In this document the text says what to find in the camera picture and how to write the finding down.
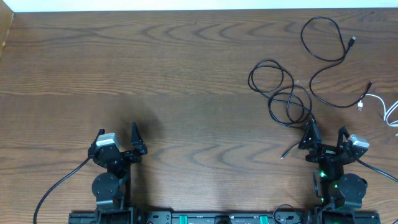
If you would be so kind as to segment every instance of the wooden tabletop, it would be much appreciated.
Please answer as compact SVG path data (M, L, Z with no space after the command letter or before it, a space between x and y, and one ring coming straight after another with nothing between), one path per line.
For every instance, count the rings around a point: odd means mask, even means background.
M300 41L303 25L327 16L344 43L356 43L338 67L317 76L313 89L336 104L363 93L398 92L398 9L18 13L0 61L0 222L32 223L43 194L87 157L99 128L130 149L138 123L149 153L132 166L133 202L178 210L273 210L282 203L311 208L316 198L308 151L282 153L303 134L274 122L267 101L249 89L249 71L274 59L296 85L329 65ZM316 21L305 31L316 54L341 55L336 29ZM263 89L280 73L256 73ZM285 77L283 85L290 85ZM363 161L398 175L397 128L382 120L382 106L333 108L313 99L324 143L337 130L370 143ZM275 105L283 120L285 106ZM93 179L105 170L93 162L57 187L39 223L66 223L72 211L94 210ZM383 223L398 218L398 184L357 162L345 172L367 180L363 210Z

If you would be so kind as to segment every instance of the wood grain surface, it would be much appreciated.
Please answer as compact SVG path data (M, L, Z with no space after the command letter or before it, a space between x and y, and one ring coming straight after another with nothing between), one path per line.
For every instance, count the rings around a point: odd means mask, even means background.
M307 151L280 160L303 132L271 120L267 101L247 85L253 66L272 58L308 89L310 77L329 64L300 41L313 16L334 19L345 43L352 35L357 40L343 64L316 78L314 90L342 105L372 81L370 93L391 105L398 92L398 9L17 14L0 61L0 222L31 223L40 198L86 158L99 128L129 149L132 121L149 148L132 167L136 204L264 211L319 203L317 165L305 162ZM329 22L308 26L305 40L323 57L341 55ZM262 70L256 80L271 89L280 74ZM398 175L398 129L383 122L377 99L366 98L363 111L314 97L313 104L325 143L335 144L345 125L370 142L364 162ZM284 106L274 108L283 119ZM102 172L89 162L57 187L39 223L66 223L72 211L94 210L91 183ZM358 163L345 172L369 183L364 210L377 210L383 223L398 218L395 182Z

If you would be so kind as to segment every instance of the white backdrop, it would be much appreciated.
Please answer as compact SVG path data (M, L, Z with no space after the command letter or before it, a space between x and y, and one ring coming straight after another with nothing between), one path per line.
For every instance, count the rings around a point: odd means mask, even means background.
M398 7L398 0L3 0L14 12Z

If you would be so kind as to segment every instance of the white cable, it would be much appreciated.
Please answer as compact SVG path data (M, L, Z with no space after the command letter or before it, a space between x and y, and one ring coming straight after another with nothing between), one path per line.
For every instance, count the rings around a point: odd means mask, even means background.
M384 109L383 120L390 127L398 127L398 124L396 124L396 123L398 123L398 120L393 121L391 123L388 122L388 117L390 117L392 112L394 112L394 110L398 107L398 100L386 111L386 104L384 104L384 100L382 98L380 98L379 96L373 95L373 94L366 94L365 96L373 96L373 97L376 97L377 99L379 99L381 101L381 103L383 104L383 109Z

